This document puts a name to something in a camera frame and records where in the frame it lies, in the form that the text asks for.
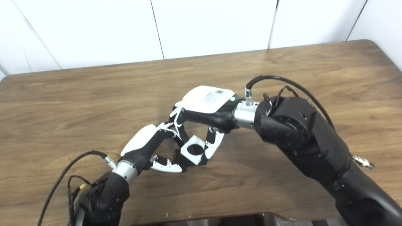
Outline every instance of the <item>black arm segment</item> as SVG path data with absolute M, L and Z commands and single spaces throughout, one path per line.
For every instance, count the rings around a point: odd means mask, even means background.
M 256 132 L 318 181 L 350 226 L 402 225 L 402 208 L 352 162 L 347 145 L 312 105 L 290 97 L 266 116 L 268 108 L 266 101 L 257 108 Z

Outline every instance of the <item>robotic arm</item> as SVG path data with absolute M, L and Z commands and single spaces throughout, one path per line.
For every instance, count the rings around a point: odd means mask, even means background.
M 277 96 L 254 102 L 251 88 L 264 79 L 288 82 L 302 90 L 322 111 L 292 91 L 295 97 Z M 173 108 L 169 122 L 141 129 L 121 153 L 117 166 L 84 191 L 75 213 L 75 225 L 118 225 L 129 184 L 150 168 L 185 172 L 189 166 L 204 165 L 213 156 L 224 134 L 233 129 L 253 129 L 264 142 L 275 144 L 307 177 L 319 182 L 336 200 L 336 208 L 350 226 L 400 226 L 402 208 L 355 163 L 367 168 L 367 160 L 352 156 L 333 128 L 324 108 L 305 88 L 278 76 L 260 76 L 248 83 L 246 98 L 231 90 L 199 86 Z M 183 123 L 209 125 L 206 141 L 189 138 Z M 152 156 L 163 139 L 179 146 L 175 160 Z

